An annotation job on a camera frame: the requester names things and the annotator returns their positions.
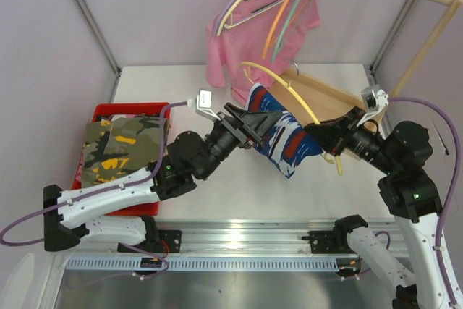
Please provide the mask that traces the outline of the blue red white shorts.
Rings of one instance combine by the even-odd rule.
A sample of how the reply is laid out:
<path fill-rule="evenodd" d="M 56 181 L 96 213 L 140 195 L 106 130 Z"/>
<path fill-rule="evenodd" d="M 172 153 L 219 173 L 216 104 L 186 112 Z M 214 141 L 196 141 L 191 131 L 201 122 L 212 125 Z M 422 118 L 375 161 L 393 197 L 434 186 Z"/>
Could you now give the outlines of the blue red white shorts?
<path fill-rule="evenodd" d="M 305 132 L 295 116 L 286 110 L 260 83 L 252 86 L 247 98 L 249 111 L 280 111 L 281 117 L 255 146 L 287 179 L 309 156 L 319 156 L 323 149 Z"/>

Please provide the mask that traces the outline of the mint green hanger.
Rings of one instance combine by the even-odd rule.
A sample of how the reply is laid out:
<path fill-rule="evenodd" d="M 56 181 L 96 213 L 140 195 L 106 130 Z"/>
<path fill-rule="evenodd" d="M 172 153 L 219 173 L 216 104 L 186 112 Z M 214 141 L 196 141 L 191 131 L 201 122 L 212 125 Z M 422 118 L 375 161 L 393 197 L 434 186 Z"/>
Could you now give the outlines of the mint green hanger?
<path fill-rule="evenodd" d="M 306 0 L 305 5 L 302 5 L 302 9 L 304 9 L 311 0 Z M 276 42 L 273 46 L 273 53 L 271 56 L 271 63 L 274 63 L 276 60 L 277 54 L 281 51 L 282 47 L 284 46 L 284 36 L 291 25 L 292 22 L 296 20 L 296 18 L 299 16 L 300 10 L 298 8 L 300 7 L 300 2 L 301 0 L 294 0 L 294 3 L 292 5 L 292 8 L 290 9 L 288 16 L 285 20 L 285 23 L 282 26 L 281 32 L 279 33 L 278 38 L 276 39 Z"/>

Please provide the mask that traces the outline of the green yellow camouflage trousers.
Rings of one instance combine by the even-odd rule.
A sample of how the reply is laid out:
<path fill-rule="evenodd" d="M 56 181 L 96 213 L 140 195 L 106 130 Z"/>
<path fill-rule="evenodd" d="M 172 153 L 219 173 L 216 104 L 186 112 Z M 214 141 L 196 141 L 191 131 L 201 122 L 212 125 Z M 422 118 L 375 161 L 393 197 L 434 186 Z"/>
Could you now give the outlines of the green yellow camouflage trousers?
<path fill-rule="evenodd" d="M 86 124 L 82 147 L 82 188 L 125 177 L 157 161 L 169 121 L 136 115 Z"/>

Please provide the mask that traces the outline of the orange hanger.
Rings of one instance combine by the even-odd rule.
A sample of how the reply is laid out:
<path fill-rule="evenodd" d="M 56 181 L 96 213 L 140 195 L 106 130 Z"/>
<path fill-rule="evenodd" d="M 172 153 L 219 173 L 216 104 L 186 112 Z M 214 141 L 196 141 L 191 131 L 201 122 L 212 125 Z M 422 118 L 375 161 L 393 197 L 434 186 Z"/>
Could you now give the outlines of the orange hanger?
<path fill-rule="evenodd" d="M 294 0 L 284 0 L 284 2 L 279 6 L 279 9 L 276 13 L 276 16 L 273 19 L 273 22 L 271 23 L 266 40 L 264 42 L 261 59 L 266 59 L 269 55 L 270 49 L 273 49 L 276 39 L 278 38 L 279 33 L 281 32 L 282 26 L 285 23 L 285 20 L 288 16 L 290 9 L 292 8 L 293 3 Z"/>

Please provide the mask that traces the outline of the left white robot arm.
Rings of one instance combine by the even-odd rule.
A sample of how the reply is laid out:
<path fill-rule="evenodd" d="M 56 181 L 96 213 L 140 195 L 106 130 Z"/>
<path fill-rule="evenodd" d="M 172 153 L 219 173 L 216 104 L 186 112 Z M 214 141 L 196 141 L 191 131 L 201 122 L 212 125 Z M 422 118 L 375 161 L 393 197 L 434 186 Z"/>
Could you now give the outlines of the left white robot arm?
<path fill-rule="evenodd" d="M 209 178 L 235 148 L 260 143 L 282 116 L 280 111 L 245 111 L 231 103 L 225 109 L 205 137 L 182 132 L 167 146 L 162 159 L 125 177 L 80 190 L 45 187 L 45 250 L 68 250 L 81 242 L 116 242 L 122 250 L 152 250 L 158 241 L 152 217 L 124 218 L 112 213 L 194 190 L 196 182 Z"/>

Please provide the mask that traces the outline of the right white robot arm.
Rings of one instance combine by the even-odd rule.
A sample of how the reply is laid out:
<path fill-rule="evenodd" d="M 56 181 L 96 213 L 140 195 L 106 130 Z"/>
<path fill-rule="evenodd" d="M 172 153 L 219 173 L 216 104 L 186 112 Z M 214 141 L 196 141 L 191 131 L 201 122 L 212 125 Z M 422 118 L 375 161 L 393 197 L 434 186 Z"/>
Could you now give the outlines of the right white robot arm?
<path fill-rule="evenodd" d="M 428 130 L 418 123 L 398 123 L 387 138 L 359 122 L 365 111 L 354 107 L 342 117 L 308 124 L 305 132 L 326 152 L 353 152 L 384 173 L 378 188 L 400 228 L 413 270 L 381 247 L 359 215 L 338 219 L 331 233 L 334 245 L 358 254 L 391 293 L 393 308 L 461 308 L 459 286 L 438 223 L 444 208 L 438 189 L 424 170 L 432 155 Z"/>

